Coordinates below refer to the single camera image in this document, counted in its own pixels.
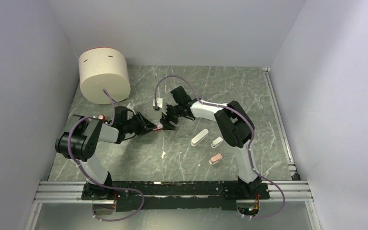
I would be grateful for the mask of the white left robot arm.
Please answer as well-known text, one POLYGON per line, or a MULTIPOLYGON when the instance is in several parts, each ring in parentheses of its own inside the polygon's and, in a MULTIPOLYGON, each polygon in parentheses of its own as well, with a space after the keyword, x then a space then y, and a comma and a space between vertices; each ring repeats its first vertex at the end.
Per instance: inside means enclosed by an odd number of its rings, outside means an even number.
POLYGON ((140 112, 125 106, 115 107, 113 117, 107 121, 100 117, 73 115, 55 142, 56 152, 73 160, 87 174, 84 193, 88 197, 108 199, 114 191, 110 173, 95 156, 97 143, 120 144, 128 140, 127 135, 131 138, 143 136, 157 128, 140 112))

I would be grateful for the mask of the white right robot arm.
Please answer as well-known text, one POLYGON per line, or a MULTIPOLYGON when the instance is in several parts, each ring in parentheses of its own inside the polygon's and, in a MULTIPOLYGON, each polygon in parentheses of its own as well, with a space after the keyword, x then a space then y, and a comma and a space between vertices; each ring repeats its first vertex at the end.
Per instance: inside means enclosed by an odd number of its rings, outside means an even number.
POLYGON ((161 98, 153 100, 154 110, 161 110, 160 122, 163 129, 175 130, 180 117, 216 122, 223 140, 235 148, 240 194, 244 198, 252 198, 262 180, 254 164, 254 125, 240 104, 237 101, 218 104, 199 98, 192 99, 182 86, 172 90, 171 95, 176 105, 167 104, 161 98))

